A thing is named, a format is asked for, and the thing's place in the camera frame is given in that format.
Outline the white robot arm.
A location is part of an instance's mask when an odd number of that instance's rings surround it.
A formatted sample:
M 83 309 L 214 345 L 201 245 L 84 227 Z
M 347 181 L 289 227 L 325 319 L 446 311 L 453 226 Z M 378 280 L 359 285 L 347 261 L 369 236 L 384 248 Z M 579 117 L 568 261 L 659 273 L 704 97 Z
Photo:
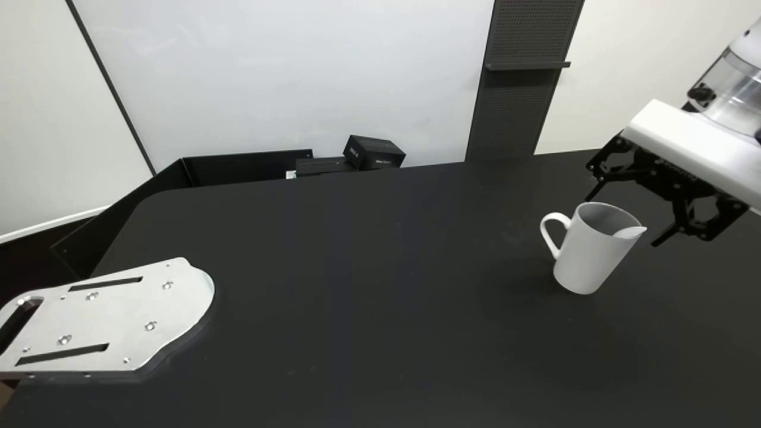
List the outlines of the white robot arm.
M 717 238 L 761 213 L 761 21 L 733 41 L 687 90 L 683 107 L 649 100 L 593 156 L 597 186 L 631 181 L 670 204 L 675 233 Z

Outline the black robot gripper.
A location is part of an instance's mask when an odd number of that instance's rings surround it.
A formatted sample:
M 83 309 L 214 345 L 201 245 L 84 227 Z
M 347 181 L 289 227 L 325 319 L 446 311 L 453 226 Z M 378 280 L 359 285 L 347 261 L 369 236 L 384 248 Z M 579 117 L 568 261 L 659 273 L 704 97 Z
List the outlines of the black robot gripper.
M 615 154 L 624 154 L 624 161 L 611 164 Z M 622 135 L 612 135 L 586 161 L 586 170 L 593 176 L 593 188 L 586 193 L 586 200 L 592 200 L 605 183 L 634 181 L 670 204 L 673 224 L 650 239 L 654 248 L 675 236 L 712 239 L 748 212 L 748 206 L 737 198 L 631 144 Z

